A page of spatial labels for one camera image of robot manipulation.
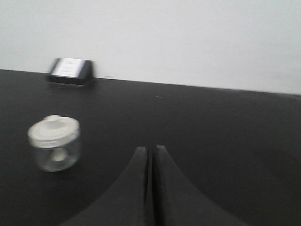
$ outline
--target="clear glass container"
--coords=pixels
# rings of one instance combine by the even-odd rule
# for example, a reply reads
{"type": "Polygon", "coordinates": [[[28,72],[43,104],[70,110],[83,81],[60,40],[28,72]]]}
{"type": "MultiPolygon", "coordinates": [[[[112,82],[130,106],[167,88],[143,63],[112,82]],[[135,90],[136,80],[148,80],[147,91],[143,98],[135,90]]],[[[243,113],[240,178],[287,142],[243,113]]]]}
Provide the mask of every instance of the clear glass container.
{"type": "Polygon", "coordinates": [[[51,115],[28,130],[29,141],[39,168],[48,172],[65,170],[80,158],[79,122],[51,115]]]}

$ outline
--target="black table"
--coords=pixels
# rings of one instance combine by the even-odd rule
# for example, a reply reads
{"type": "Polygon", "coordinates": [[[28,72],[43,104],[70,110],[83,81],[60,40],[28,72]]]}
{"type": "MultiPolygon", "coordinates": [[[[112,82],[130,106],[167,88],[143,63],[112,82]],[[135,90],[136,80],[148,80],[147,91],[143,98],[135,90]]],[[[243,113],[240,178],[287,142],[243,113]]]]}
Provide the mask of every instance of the black table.
{"type": "MultiPolygon", "coordinates": [[[[251,225],[301,225],[301,97],[95,79],[88,87],[0,70],[0,225],[55,226],[120,175],[137,146],[165,145],[208,198],[251,225]],[[79,120],[82,158],[58,173],[33,162],[28,128],[79,120]]],[[[154,225],[148,188],[147,221],[154,225]]]]}

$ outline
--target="white wall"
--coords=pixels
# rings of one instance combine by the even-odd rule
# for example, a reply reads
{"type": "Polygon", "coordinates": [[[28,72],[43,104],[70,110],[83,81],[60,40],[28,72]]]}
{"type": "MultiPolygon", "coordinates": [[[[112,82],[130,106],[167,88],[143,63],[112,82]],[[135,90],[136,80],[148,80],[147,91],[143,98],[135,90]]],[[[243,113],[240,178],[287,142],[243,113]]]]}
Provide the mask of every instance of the white wall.
{"type": "Polygon", "coordinates": [[[0,68],[301,94],[300,0],[1,0],[0,68]]]}

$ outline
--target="small container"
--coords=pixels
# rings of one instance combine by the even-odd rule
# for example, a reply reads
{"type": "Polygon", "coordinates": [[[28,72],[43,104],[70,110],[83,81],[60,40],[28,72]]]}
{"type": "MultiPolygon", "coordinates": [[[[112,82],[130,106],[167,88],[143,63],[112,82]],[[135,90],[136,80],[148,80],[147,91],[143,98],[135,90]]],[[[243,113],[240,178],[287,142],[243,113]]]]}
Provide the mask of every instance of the small container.
{"type": "Polygon", "coordinates": [[[28,130],[37,165],[47,172],[65,170],[80,158],[79,122],[73,118],[51,115],[28,130]]]}

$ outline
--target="white lid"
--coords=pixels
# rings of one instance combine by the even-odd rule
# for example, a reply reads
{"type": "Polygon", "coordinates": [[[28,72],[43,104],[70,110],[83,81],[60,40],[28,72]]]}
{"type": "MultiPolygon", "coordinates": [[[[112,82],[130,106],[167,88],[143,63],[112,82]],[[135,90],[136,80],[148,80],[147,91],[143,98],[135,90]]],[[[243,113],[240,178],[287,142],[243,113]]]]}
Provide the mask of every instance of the white lid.
{"type": "Polygon", "coordinates": [[[59,115],[48,116],[28,130],[31,145],[39,148],[60,147],[78,136],[79,122],[59,115]]]}

